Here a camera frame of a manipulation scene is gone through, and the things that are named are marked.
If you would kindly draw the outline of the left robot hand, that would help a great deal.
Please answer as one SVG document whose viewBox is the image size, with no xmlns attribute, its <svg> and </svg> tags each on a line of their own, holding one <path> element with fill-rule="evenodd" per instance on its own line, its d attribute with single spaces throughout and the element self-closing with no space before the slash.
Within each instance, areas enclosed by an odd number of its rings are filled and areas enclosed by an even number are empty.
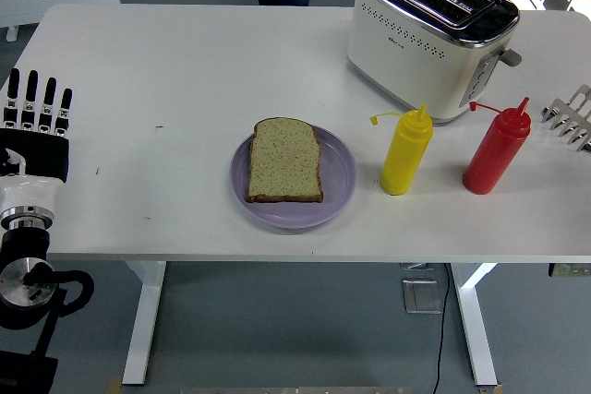
<svg viewBox="0 0 591 394">
<path fill-rule="evenodd" d="M 66 132 L 73 92 L 64 89 L 57 101 L 57 81 L 49 78 L 42 101 L 37 103 L 38 83 L 38 72 L 31 70 L 21 100 L 20 72 L 10 71 L 1 119 L 2 212 L 29 207 L 51 212 L 57 192 L 66 183 Z"/>
</svg>

